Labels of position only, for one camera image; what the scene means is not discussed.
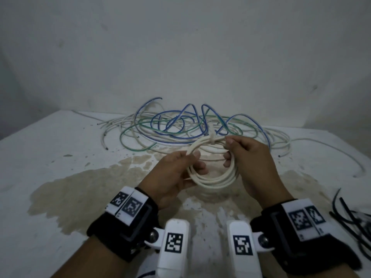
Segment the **wrist-mounted device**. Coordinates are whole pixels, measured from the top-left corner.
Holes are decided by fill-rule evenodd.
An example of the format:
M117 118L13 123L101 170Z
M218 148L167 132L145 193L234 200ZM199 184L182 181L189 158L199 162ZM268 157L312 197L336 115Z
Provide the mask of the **wrist-mounted device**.
M333 237L328 223L309 199L269 207L251 222L253 232L263 232L282 269L292 275L309 275L348 264L362 268L354 251Z
M140 252L158 223L157 204L140 188L125 186L109 202L105 213L86 234L95 235L109 250L127 262Z

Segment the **black wrist strap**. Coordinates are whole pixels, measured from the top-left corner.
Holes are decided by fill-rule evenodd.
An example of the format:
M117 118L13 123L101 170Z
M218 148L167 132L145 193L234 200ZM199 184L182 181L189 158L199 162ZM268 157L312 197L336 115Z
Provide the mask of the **black wrist strap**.
M263 232L275 247L272 254L286 273L309 275L344 263L353 270L362 268L354 251L326 232L325 224L329 223L313 205L303 205L302 209L290 212L287 206L288 201L264 209L250 223L253 232Z
M148 196L140 188L135 189ZM105 212L89 226L86 234L89 237L95 235L109 250L131 262L144 247L144 241L149 238L153 228L160 227L157 214L157 204L148 197L130 226Z

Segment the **white table surface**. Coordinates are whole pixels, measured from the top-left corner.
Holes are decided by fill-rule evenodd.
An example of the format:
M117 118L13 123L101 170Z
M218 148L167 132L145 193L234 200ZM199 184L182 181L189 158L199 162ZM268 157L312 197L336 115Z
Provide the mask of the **white table surface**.
M117 117L91 115L102 119ZM341 187L341 195L352 209L371 211L369 158L327 131L279 129L292 138L309 137L341 148L368 171L364 177L354 178L359 167L346 155L310 141L294 142L288 156L278 158L278 151L272 155L284 183L296 197L310 197L329 219L327 212L331 207L326 198L332 198ZM108 151L100 144L95 120L70 111L53 113L0 141L0 277L51 276L86 240L83 233L89 221L103 211L112 191L122 186L116 180L122 177L126 182L138 181L148 172L143 167L152 168L157 162L153 152L133 155L123 149L118 133L109 134L106 142ZM129 163L118 164L123 159ZM189 276L225 277L225 262L229 259L225 222L233 218L252 219L259 214L257 204L240 183L219 195L205 198L195 188L179 198L161 217L166 220L175 216L191 222ZM364 268L358 273L360 277L371 277L371 263L361 255L356 242L337 223L334 225L336 236L361 258ZM154 252L142 252L132 262L128 277L154 270L156 260ZM270 254L262 255L260 262L268 278L285 276Z

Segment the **hand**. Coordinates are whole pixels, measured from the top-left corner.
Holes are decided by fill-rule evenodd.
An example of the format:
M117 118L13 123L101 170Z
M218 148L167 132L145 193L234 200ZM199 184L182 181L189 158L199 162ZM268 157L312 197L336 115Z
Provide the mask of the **hand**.
M225 143L229 151L224 154L224 167L230 166L232 152L246 191L263 209L293 199L283 185L266 145L244 136L227 136Z
M180 191L195 185L193 180L188 179L189 166L193 166L200 175L208 173L206 164L199 161L200 151L197 150L189 155L186 153L187 151L175 151L166 155L138 185L151 196L158 209L168 207Z

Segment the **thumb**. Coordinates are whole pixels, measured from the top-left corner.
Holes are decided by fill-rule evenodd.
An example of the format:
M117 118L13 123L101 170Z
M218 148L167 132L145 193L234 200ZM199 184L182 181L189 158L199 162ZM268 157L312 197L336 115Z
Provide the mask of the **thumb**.
M225 138L225 148L234 154L236 159L242 158L246 150L235 140Z
M179 170L179 172L183 172L188 167L196 164L196 162L200 159L201 153L200 151L196 150L191 154L185 155L181 158L179 158L175 163L176 167Z

